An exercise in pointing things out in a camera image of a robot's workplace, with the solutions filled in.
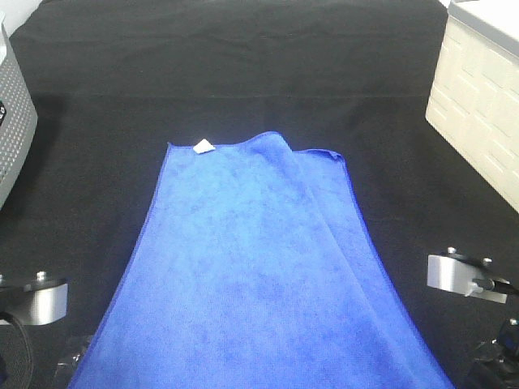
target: microfiber towel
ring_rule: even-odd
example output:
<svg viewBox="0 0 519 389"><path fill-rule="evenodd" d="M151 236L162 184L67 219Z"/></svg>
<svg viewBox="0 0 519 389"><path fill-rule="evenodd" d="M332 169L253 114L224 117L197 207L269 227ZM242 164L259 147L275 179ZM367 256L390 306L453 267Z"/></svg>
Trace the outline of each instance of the microfiber towel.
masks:
<svg viewBox="0 0 519 389"><path fill-rule="evenodd" d="M170 145L71 385L452 388L399 301L343 158L269 132Z"/></svg>

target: dark background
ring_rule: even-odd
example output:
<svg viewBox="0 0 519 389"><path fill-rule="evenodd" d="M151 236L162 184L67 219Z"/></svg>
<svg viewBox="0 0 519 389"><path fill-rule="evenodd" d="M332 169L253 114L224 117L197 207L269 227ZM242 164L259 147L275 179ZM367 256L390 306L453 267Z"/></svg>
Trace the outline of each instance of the dark background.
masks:
<svg viewBox="0 0 519 389"><path fill-rule="evenodd" d="M506 306L426 286L455 246L519 281L519 215L426 122L447 19L436 0L60 0L12 37L39 115L0 211L6 276L70 278L67 317L29 328L32 387L65 340L92 334L131 256L166 143L266 130L348 163L370 235L418 329L457 385ZM21 352L0 329L0 353ZM23 361L7 358L17 388Z"/></svg>

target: black fabric surface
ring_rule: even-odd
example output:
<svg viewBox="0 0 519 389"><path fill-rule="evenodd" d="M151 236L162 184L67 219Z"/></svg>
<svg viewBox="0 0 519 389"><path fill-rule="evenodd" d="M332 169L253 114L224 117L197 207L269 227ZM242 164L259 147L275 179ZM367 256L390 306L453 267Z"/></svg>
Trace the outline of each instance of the black fabric surface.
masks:
<svg viewBox="0 0 519 389"><path fill-rule="evenodd" d="M428 288L427 255L490 256L519 283L519 215L424 118L446 18L436 0L43 4L11 38L39 123L0 211L3 274L71 280L67 317L30 329L32 387L49 387L68 336L96 330L166 143L266 130L345 156L375 247L459 385L517 302Z"/></svg>

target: gray perforated device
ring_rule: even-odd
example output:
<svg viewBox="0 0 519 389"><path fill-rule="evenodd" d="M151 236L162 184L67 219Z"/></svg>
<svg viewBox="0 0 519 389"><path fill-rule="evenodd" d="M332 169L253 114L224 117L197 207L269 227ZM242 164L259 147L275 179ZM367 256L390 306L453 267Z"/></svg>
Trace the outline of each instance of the gray perforated device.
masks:
<svg viewBox="0 0 519 389"><path fill-rule="evenodd" d="M3 27L0 36L0 208L18 177L34 136L37 115Z"/></svg>

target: screw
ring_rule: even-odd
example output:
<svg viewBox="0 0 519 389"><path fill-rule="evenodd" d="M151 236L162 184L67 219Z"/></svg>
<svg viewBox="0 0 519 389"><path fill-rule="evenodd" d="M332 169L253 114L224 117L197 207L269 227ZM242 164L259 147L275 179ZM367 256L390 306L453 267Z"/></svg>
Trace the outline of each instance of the screw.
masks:
<svg viewBox="0 0 519 389"><path fill-rule="evenodd" d="M39 271L38 273L36 273L36 281L43 281L45 278L47 278L46 271Z"/></svg>

